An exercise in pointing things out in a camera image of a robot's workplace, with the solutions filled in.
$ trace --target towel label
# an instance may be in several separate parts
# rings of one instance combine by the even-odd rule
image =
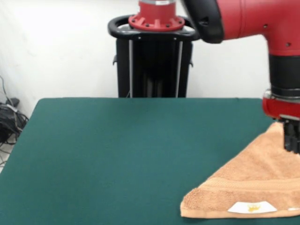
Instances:
[[[228,210],[228,212],[242,214],[257,214],[275,211],[277,211],[277,209],[268,202],[237,202]]]

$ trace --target cable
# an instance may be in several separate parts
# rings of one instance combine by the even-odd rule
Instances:
[[[2,89],[3,89],[3,92],[4,92],[4,95],[5,95],[6,99],[11,103],[11,105],[14,105],[12,100],[8,97],[8,95],[5,91],[4,79],[1,75],[0,75],[0,79],[2,80]]]
[[[0,149],[0,151],[3,152],[3,153],[5,153],[5,154],[9,154],[10,155],[10,152],[8,152],[8,151],[4,151],[2,149]]]
[[[1,75],[0,79],[2,80],[3,93],[7,99],[6,104],[0,103],[0,143],[14,145],[29,119],[14,107],[13,101],[6,93],[4,79]],[[11,135],[15,135],[14,141],[9,142]]]

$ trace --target towel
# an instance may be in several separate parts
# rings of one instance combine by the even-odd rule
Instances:
[[[300,215],[300,156],[283,148],[273,123],[242,152],[190,191],[180,205],[188,218],[279,218]]]

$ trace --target green table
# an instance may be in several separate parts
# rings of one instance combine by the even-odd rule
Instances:
[[[180,217],[271,122],[259,99],[41,100],[0,174],[0,224],[299,224]]]

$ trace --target white label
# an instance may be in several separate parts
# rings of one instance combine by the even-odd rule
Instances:
[[[170,1],[169,0],[166,0],[166,1],[155,1],[155,4],[157,6],[165,6],[165,5],[169,5]]]
[[[288,211],[297,211],[300,210],[300,208],[289,208]]]
[[[277,209],[268,202],[237,202],[228,210],[228,212],[243,214],[257,214],[275,211],[277,211]]]

